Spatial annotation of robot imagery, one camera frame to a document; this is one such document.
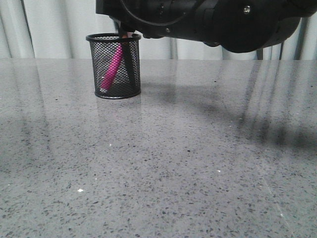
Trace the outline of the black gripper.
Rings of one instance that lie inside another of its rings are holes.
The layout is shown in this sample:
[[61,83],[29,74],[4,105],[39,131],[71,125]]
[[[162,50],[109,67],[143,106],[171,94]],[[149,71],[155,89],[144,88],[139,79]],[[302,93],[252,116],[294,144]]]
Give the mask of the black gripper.
[[96,13],[109,16],[120,35],[194,39],[195,11],[202,0],[97,0]]

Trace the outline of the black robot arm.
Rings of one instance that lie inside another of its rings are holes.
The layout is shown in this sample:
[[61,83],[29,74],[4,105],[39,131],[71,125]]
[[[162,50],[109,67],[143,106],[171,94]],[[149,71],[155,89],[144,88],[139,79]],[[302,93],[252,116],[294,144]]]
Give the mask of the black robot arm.
[[128,32],[170,37],[248,53],[289,38],[302,18],[317,11],[314,0],[98,0]]

